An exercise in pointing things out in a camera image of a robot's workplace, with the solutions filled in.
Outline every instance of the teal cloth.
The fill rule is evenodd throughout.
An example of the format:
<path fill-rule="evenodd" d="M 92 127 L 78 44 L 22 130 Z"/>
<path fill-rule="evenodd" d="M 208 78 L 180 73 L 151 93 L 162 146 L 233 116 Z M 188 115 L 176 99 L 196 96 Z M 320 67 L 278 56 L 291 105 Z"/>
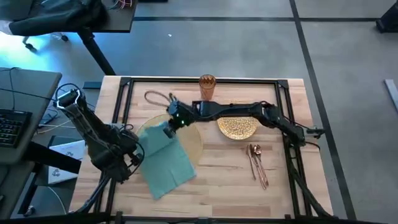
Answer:
<path fill-rule="evenodd" d="M 165 125 L 148 127 L 139 136 L 145 150 L 141 172 L 155 200 L 196 176 L 177 135 L 169 139 L 163 132 Z"/>

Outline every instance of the concrete floor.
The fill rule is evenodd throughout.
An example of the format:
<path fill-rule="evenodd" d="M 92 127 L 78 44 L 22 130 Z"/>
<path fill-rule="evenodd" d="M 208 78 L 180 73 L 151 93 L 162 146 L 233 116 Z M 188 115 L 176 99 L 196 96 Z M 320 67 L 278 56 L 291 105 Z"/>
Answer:
<path fill-rule="evenodd" d="M 300 17 L 380 17 L 396 0 L 295 0 Z M 289 0 L 169 0 L 139 4 L 136 16 L 292 17 Z M 398 201 L 398 114 L 382 83 L 398 82 L 398 34 L 379 34 L 374 22 L 302 22 L 320 93 L 335 137 L 356 216 L 396 223 Z M 21 37 L 0 34 L 0 67 L 61 72 L 61 83 L 100 81 L 103 72 L 76 34 L 69 43 L 50 35 L 32 37 L 30 53 Z M 96 34 L 96 41 L 120 75 L 303 78 L 315 124 L 318 105 L 294 22 L 140 21 L 130 34 Z M 98 91 L 87 91 L 96 103 Z M 54 124 L 62 123 L 61 117 Z M 78 138 L 56 129 L 37 136 Z M 335 215 L 345 210 L 325 138 L 322 160 Z M 68 207 L 73 183 L 55 189 Z M 62 213 L 57 198 L 40 188 L 32 202 L 36 215 Z"/>

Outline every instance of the wooden tabletop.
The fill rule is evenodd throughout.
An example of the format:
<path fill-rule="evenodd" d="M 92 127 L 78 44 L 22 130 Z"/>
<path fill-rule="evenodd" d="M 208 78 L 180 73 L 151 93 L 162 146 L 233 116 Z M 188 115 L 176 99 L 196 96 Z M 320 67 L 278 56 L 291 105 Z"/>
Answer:
<path fill-rule="evenodd" d="M 112 120 L 120 78 L 104 77 L 95 113 L 105 123 Z M 288 79 L 288 83 L 296 122 L 311 126 L 312 117 L 303 80 Z M 128 123 L 134 125 L 135 131 L 148 119 L 165 114 L 165 108 L 150 105 L 144 100 L 147 90 L 172 92 L 179 100 L 189 104 L 200 99 L 196 83 L 134 82 Z M 125 99 L 126 94 L 122 99 L 119 120 L 123 115 Z M 276 104 L 274 87 L 263 84 L 218 83 L 212 100 L 221 104 L 262 100 Z M 259 126 L 250 138 L 234 141 L 221 133 L 216 122 L 195 125 L 203 140 L 203 154 L 195 168 L 197 176 L 155 201 L 138 171 L 122 185 L 117 184 L 113 213 L 120 210 L 123 215 L 143 217 L 230 218 L 283 218 L 285 214 L 293 214 L 282 135 L 278 129 Z M 263 149 L 262 165 L 269 179 L 267 190 L 263 190 L 260 183 L 252 179 L 250 163 L 244 153 L 249 143 L 259 144 Z M 323 208 L 333 213 L 318 149 L 307 145 L 301 148 L 301 152 L 308 188 Z M 81 164 L 70 210 L 76 210 L 84 204 L 99 178 L 100 171 L 86 156 Z M 304 214 L 302 194 L 298 191 L 300 208 Z M 101 210 L 105 208 L 108 189 L 104 195 Z"/>

